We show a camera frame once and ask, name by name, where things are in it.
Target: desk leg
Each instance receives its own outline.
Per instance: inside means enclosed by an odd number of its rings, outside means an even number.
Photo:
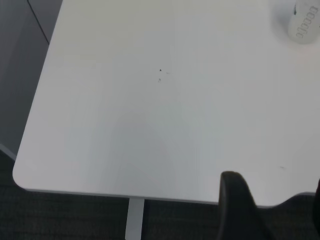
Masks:
[[[126,217],[125,240],[141,240],[145,200],[130,198]]]

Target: white desk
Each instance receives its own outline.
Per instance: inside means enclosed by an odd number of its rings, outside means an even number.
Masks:
[[[320,178],[320,41],[294,0],[64,0],[13,170],[32,191],[258,205]]]

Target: rounded desk corner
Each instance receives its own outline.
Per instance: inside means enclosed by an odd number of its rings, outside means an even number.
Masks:
[[[19,172],[17,171],[17,167],[14,166],[13,167],[13,171],[12,171],[12,178],[13,178],[13,181],[14,183],[22,188],[22,189],[27,189],[25,186],[24,186],[24,181],[21,179],[21,175],[19,174]]]

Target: gray partition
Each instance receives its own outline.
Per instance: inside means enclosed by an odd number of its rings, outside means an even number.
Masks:
[[[48,46],[27,0],[0,0],[0,150],[13,159]]]
[[[50,43],[63,0],[28,0]]]

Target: gray carpet floor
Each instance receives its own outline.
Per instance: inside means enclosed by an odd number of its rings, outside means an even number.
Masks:
[[[0,240],[123,240],[129,200],[35,193],[15,185],[14,162],[0,153]],[[261,215],[278,240],[320,240],[313,196],[295,196]],[[216,205],[147,200],[143,240],[214,240]]]

